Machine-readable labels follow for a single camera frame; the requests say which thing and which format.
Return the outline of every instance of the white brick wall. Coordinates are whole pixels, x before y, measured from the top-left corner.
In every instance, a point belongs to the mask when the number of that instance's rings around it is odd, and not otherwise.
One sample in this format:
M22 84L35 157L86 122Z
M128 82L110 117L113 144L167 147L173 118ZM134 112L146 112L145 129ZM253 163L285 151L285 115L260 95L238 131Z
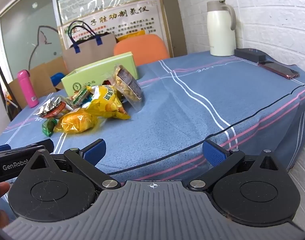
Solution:
M188 53L209 50L207 1L178 0ZM305 71L305 0L226 0L235 8L238 48L257 48ZM290 171L301 193L294 221L305 228L305 148Z

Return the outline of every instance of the finger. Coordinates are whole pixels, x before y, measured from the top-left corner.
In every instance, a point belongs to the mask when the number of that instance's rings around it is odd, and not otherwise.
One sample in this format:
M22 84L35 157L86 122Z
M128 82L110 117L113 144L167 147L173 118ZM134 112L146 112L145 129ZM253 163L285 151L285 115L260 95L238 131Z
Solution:
M4 228L9 225L9 218L5 211L0 210L0 228Z
M0 197L6 194L10 189L10 184L8 182L0 182Z

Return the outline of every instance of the snack pile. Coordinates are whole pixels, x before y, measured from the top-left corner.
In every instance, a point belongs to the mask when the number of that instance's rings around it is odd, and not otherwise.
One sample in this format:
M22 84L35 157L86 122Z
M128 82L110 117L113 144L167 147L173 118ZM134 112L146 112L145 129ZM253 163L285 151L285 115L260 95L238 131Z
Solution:
M123 96L137 111L141 110L142 89L122 65L115 67L108 80L111 85L85 85L70 98L48 99L35 113L46 119L43 133L49 137L54 132L81 133L97 123L103 124L106 118L130 119L121 104Z

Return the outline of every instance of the table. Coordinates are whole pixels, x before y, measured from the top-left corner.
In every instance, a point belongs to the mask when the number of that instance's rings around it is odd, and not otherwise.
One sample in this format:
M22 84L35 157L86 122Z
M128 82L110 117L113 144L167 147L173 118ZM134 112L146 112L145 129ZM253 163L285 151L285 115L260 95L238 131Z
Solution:
M130 120L108 119L101 127L81 134L55 133L54 153L71 147L83 148L98 138L107 144L105 157L96 165L119 181L188 180L212 166L202 154L202 145L169 156L203 140L290 93L305 83L305 72L287 80L255 63L209 52L161 60L138 67L145 105ZM40 98L66 95L64 90ZM25 108L0 135L0 145L12 148L46 139L44 121L33 115L38 107ZM213 138L225 149L236 148L258 155L275 151L290 168L305 143L305 86Z

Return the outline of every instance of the snack bag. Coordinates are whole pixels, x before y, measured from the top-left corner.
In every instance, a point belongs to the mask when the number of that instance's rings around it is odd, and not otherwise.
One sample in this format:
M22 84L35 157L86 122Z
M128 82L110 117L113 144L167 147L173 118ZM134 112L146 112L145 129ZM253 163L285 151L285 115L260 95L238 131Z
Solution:
M87 113L83 108L77 108L60 118L54 132L80 133L92 128L97 118Z
M117 38L117 40L122 41L122 40L125 40L125 39L128 39L128 38L131 38L131 37L145 35L145 34L146 34L146 31L142 30L142 31L138 31L138 32L135 32L135 33L126 34L124 36L121 36L121 37Z
M112 77L108 80L137 111L142 109L142 89L128 70L122 65L116 66Z
M94 95L91 102L82 106L86 112L104 118L130 119L118 98L117 90L113 86L93 86L87 87L87 89Z
M87 90L86 86L82 86L82 88L79 90L78 94L73 100L73 104L76 108L81 107L82 103L87 99L89 96L90 91Z
M56 96L48 99L35 113L45 119L60 119L73 109L73 103L63 96Z
M43 122L42 124L42 132L44 135L50 137L54 133L54 127L57 124L57 120L50 118Z

